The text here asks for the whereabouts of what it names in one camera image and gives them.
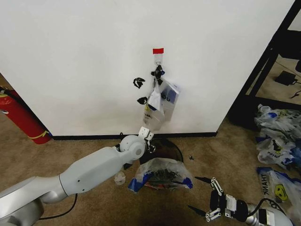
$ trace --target yellow smiley face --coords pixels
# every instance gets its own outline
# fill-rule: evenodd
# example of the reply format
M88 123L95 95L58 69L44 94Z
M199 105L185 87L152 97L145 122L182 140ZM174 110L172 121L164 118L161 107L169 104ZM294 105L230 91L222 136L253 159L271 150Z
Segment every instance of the yellow smiley face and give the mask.
M284 189L283 185L276 185L275 186L275 196L277 196L282 201L287 200L288 197L287 197L287 194L285 192L285 189Z

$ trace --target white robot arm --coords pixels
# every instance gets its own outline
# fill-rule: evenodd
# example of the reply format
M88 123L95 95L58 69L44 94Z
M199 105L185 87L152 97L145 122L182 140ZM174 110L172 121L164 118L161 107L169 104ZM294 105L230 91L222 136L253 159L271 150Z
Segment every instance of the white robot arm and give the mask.
M0 193L0 226L31 226L40 219L42 203L59 202L84 193L118 173L124 164L139 159L150 145L153 133L141 127L139 136L126 136L117 147L104 147L76 162L62 174L31 177Z

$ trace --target black cable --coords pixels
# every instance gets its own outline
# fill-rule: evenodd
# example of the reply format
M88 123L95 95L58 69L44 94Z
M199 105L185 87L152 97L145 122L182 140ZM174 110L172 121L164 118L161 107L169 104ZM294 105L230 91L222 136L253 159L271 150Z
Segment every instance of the black cable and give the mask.
M278 205L277 202L275 202L274 200L269 199L269 198L263 198L263 199L261 199L260 202L257 204L256 208L255 208L251 213L249 213L249 214L247 215L247 217L250 217L250 216L254 215L254 214L257 212L257 210L261 207L261 205L262 205L262 203L263 203L264 201L270 201L270 202L274 203L274 204L279 208L279 210L280 210L281 212L284 213L284 211L281 209L281 207Z
M290 97L290 99L292 99L292 98L294 98L294 97L297 97L297 96L299 96L299 94L298 93L300 93L301 92L301 90L300 91L298 91L298 92L295 92L295 94L292 96L292 97Z
M51 216L51 217L46 217L46 218L40 218L39 220L49 220L49 219L53 219L53 218L59 218L59 217L62 217L64 215L66 215L67 213L69 213L71 210L73 210L75 204L76 204L76 200L77 200L77 194L75 194L75 198L74 198L74 203L72 205L72 207L65 213L62 213L62 214L59 214L59 215L56 215L56 216Z

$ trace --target red fire extinguisher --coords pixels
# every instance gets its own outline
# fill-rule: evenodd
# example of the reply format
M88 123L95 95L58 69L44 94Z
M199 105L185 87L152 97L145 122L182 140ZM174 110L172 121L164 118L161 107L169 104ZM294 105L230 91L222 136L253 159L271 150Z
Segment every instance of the red fire extinguisher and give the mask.
M14 90L0 92L0 111L36 144L44 144L51 139L49 132L39 123L36 116Z

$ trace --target white plastic bag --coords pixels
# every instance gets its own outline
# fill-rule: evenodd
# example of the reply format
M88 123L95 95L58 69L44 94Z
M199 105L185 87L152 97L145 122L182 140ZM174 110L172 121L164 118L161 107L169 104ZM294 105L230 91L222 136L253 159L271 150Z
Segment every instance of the white plastic bag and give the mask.
M146 183L156 189L192 188L192 175L183 162L167 158L154 158L140 165L128 188L138 192Z
M180 89L163 78L161 78L161 80L162 83L159 89L163 104L164 119L165 121L170 121L180 94Z
M278 164L286 169L285 165L292 162L291 149L295 147L286 136L272 129L261 129L260 137L264 138L256 146L259 151L258 160L265 164Z
M281 131L292 141L301 139L301 111L272 110L268 106L258 105L258 115L254 121L260 128Z
M159 130L165 121L171 120L180 89L163 78L154 78L154 88L144 109L143 122L152 131Z
M258 167L257 173L264 196L278 202L294 224L301 226L301 181L267 167Z

